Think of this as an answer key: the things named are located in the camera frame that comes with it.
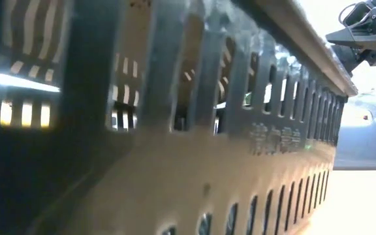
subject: ventilation slot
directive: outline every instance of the ventilation slot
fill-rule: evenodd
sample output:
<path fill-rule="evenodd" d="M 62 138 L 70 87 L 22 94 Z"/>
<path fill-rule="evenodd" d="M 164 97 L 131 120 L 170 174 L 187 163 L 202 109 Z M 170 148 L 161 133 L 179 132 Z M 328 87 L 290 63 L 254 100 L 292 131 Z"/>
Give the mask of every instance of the ventilation slot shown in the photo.
<path fill-rule="evenodd" d="M 11 125 L 12 118 L 12 102 L 3 101 L 1 103 L 0 124 L 4 126 Z"/>
<path fill-rule="evenodd" d="M 319 140 L 324 140 L 324 132 L 326 131 L 326 126 L 327 126 L 328 110 L 329 110 L 329 104 L 328 104 L 327 99 L 325 99 L 324 100 L 323 113 L 322 113 L 321 122 L 320 122 Z"/>
<path fill-rule="evenodd" d="M 333 131 L 333 136 L 334 136 L 334 141 L 335 141 L 335 145 L 337 145 L 337 138 L 338 138 L 338 134 L 339 134 L 339 128 L 340 128 L 340 121 L 341 121 L 341 110 L 340 110 L 340 104 L 337 106 L 336 108 L 336 114 L 335 114 L 335 125 L 334 125 L 334 131 Z"/>
<path fill-rule="evenodd" d="M 130 110 L 114 110 L 111 115 L 112 128 L 116 131 L 130 131 L 137 125 L 137 117 Z"/>
<path fill-rule="evenodd" d="M 306 117 L 307 109 L 309 108 L 308 104 L 308 87 L 305 88 L 304 91 L 304 107 L 303 112 L 301 113 L 301 122 L 304 122 L 304 118 Z"/>
<path fill-rule="evenodd" d="M 264 112 L 266 112 L 267 114 L 270 114 L 271 109 L 272 109 L 272 97 L 271 97 L 272 84 L 274 84 L 276 76 L 277 76 L 277 68 L 274 65 L 272 65 L 270 69 L 270 73 L 269 73 L 269 83 L 266 86 L 265 96 L 264 96 L 264 104 L 265 104 Z"/>
<path fill-rule="evenodd" d="M 320 117 L 321 117 L 321 115 L 322 115 L 322 112 L 323 112 L 323 110 L 321 109 L 322 108 L 322 106 L 321 106 L 321 104 L 322 104 L 322 102 L 323 102 L 323 97 L 319 97 L 319 105 L 318 105 L 318 110 L 317 110 L 317 115 L 316 115 L 316 126 L 315 126 L 315 132 L 314 132 L 314 137 L 313 137 L 313 139 L 318 139 L 317 137 L 318 137 L 318 135 L 319 135 L 319 131 L 320 131 L 320 124 L 321 124 L 321 121 L 320 121 Z"/>
<path fill-rule="evenodd" d="M 288 197 L 287 217 L 285 218 L 284 231 L 287 231 L 288 230 L 288 226 L 289 226 L 289 220 L 290 220 L 290 214 L 291 214 L 291 206 L 292 206 L 292 196 L 294 195 L 294 185 L 295 185 L 295 182 L 293 182 L 291 184 L 290 195 Z"/>
<path fill-rule="evenodd" d="M 319 198 L 320 177 L 321 173 L 319 173 L 319 176 L 317 177 L 316 195 L 314 196 L 314 208 L 317 207 L 317 199 Z"/>
<path fill-rule="evenodd" d="M 313 182 L 311 183 L 310 200 L 309 200 L 309 203 L 308 203 L 308 213 L 311 212 L 311 203 L 313 202 L 313 192 L 314 192 L 315 181 L 316 181 L 316 174 L 314 174 Z"/>
<path fill-rule="evenodd" d="M 21 116 L 21 126 L 31 127 L 31 118 L 33 113 L 33 103 L 24 102 Z"/>
<path fill-rule="evenodd" d="M 335 140 L 336 134 L 335 134 L 335 127 L 337 125 L 337 113 L 339 112 L 339 102 L 336 101 L 336 104 L 333 109 L 333 114 L 332 114 L 332 126 L 330 127 L 330 139 L 331 141 Z"/>
<path fill-rule="evenodd" d="M 313 112 L 316 110 L 316 93 L 313 93 L 313 98 L 311 98 L 311 109 L 310 109 L 310 119 L 308 121 L 308 129 L 307 129 L 307 139 L 311 138 L 311 130 L 313 130 Z"/>
<path fill-rule="evenodd" d="M 335 122 L 335 114 L 336 114 L 336 101 L 332 102 L 332 106 L 329 112 L 328 117 L 328 124 L 327 124 L 327 131 L 326 131 L 326 139 L 327 141 L 331 142 L 333 140 L 333 126 Z"/>
<path fill-rule="evenodd" d="M 264 213 L 264 220 L 263 220 L 263 235 L 266 235 L 266 231 L 268 230 L 268 222 L 269 222 L 269 216 L 271 212 L 271 203 L 272 203 L 272 194 L 273 191 L 271 190 L 268 193 L 268 197 L 266 198 L 266 205 L 265 205 L 265 213 Z"/>
<path fill-rule="evenodd" d="M 320 191 L 320 200 L 319 200 L 319 204 L 321 204 L 321 201 L 323 199 L 323 192 L 324 192 L 324 179 L 326 177 L 326 171 L 323 172 L 323 178 L 321 180 L 321 191 Z"/>
<path fill-rule="evenodd" d="M 49 127 L 50 124 L 50 105 L 49 104 L 43 104 L 42 110 L 41 110 L 41 116 L 40 116 L 40 126 L 42 128 Z"/>
<path fill-rule="evenodd" d="M 175 131 L 188 131 L 187 111 L 196 79 L 196 66 L 200 57 L 200 45 L 204 22 L 193 14 L 187 19 L 182 45 L 182 63 L 178 84 L 178 105 L 174 117 Z"/>
<path fill-rule="evenodd" d="M 287 92 L 290 90 L 290 82 L 289 80 L 291 77 L 287 75 L 285 79 L 282 81 L 282 91 L 281 91 L 281 109 L 279 110 L 279 115 L 281 117 L 285 116 L 285 103 L 286 103 L 286 96 Z"/>
<path fill-rule="evenodd" d="M 327 185 L 328 185 L 328 182 L 329 182 L 329 173 L 330 173 L 330 171 L 328 170 L 328 171 L 327 171 L 327 177 L 326 177 L 326 185 L 324 186 L 324 196 L 323 196 L 323 200 L 326 200 Z"/>
<path fill-rule="evenodd" d="M 222 57 L 220 60 L 221 66 L 221 77 L 218 83 L 218 94 L 217 94 L 217 106 L 215 112 L 215 125 L 214 125 L 214 134 L 223 133 L 225 130 L 224 127 L 224 118 L 226 112 L 226 97 L 228 93 L 228 83 L 230 80 L 230 74 L 233 66 L 233 55 L 236 51 L 236 42 L 230 37 L 226 38 L 225 46 L 223 47 Z"/>
<path fill-rule="evenodd" d="M 237 214 L 238 214 L 238 204 L 236 203 L 231 207 L 230 212 L 228 214 L 227 225 L 226 225 L 226 235 L 234 234 Z"/>
<path fill-rule="evenodd" d="M 285 186 L 283 185 L 281 188 L 281 192 L 279 194 L 279 200 L 278 200 L 277 221 L 275 224 L 275 235 L 278 234 L 278 230 L 279 230 L 279 220 L 281 218 L 281 212 L 282 212 L 282 206 L 283 206 L 282 201 L 284 201 L 284 190 L 285 190 Z"/>
<path fill-rule="evenodd" d="M 258 69 L 258 54 L 256 52 L 251 53 L 251 60 L 250 60 L 250 67 L 248 71 L 249 81 L 247 84 L 246 94 L 245 94 L 245 101 L 243 105 L 247 108 L 253 106 L 253 90 L 256 84 L 256 77 L 257 77 L 257 69 Z"/>
<path fill-rule="evenodd" d="M 198 235 L 210 235 L 210 230 L 212 228 L 212 215 L 206 213 L 202 216 L 200 227 L 198 228 Z"/>
<path fill-rule="evenodd" d="M 296 82 L 294 86 L 294 106 L 292 107 L 291 119 L 295 120 L 297 118 L 298 109 L 298 98 L 300 98 L 301 83 Z"/>
<path fill-rule="evenodd" d="M 296 201 L 296 205 L 295 205 L 294 224 L 297 223 L 298 210 L 300 208 L 300 199 L 301 199 L 301 189 L 302 189 L 302 186 L 303 186 L 303 179 L 301 179 L 300 180 L 300 184 L 298 184 L 298 194 L 297 194 L 297 201 Z"/>
<path fill-rule="evenodd" d="M 334 124 L 332 126 L 332 140 L 336 140 L 337 134 L 338 134 L 337 129 L 339 129 L 339 125 L 340 125 L 339 107 L 340 107 L 340 104 L 339 102 L 337 102 L 336 108 L 334 110 L 334 116 L 333 116 Z"/>
<path fill-rule="evenodd" d="M 163 231 L 161 235 L 176 235 L 176 228 L 170 227 L 166 229 L 165 231 Z"/>
<path fill-rule="evenodd" d="M 255 224 L 255 214 L 258 203 L 258 196 L 254 196 L 251 202 L 251 207 L 249 209 L 249 218 L 247 220 L 247 230 L 246 235 L 252 235 L 253 225 Z"/>
<path fill-rule="evenodd" d="M 306 202 L 307 202 L 307 193 L 308 193 L 309 184 L 310 184 L 310 176 L 307 177 L 307 183 L 305 183 L 304 200 L 303 200 L 301 218 L 304 218 L 304 212 L 306 211 Z"/>

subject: light blue object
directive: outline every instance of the light blue object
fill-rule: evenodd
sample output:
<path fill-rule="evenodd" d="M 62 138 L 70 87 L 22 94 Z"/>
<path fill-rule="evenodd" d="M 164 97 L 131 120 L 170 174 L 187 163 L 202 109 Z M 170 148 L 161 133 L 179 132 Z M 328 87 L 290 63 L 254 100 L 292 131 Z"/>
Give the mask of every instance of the light blue object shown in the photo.
<path fill-rule="evenodd" d="M 345 105 L 334 169 L 376 169 L 376 96 L 353 97 Z"/>

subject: background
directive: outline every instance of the background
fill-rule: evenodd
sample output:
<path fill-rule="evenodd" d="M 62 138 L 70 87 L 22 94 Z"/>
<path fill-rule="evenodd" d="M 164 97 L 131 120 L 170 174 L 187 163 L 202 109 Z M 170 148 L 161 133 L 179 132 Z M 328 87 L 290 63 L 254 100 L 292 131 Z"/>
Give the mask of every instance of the background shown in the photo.
<path fill-rule="evenodd" d="M 308 21 L 313 25 L 316 32 L 324 38 L 324 36 L 333 31 L 343 29 L 343 25 L 339 23 L 338 17 L 340 12 L 352 3 L 358 3 L 358 0 L 300 0 L 302 8 L 307 15 Z M 376 67 L 370 67 L 364 62 L 355 70 L 353 70 L 352 81 L 355 83 L 360 92 L 369 91 L 372 88 L 376 90 Z"/>

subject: gray plastic crate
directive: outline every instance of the gray plastic crate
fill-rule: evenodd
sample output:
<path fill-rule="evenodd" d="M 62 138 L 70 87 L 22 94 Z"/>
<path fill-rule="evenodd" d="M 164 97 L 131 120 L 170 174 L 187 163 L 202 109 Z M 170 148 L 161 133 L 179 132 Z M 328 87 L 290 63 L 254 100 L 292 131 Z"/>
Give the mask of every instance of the gray plastic crate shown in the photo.
<path fill-rule="evenodd" d="M 294 1 L 1 6 L 0 234 L 293 234 L 324 201 L 356 89 Z"/>

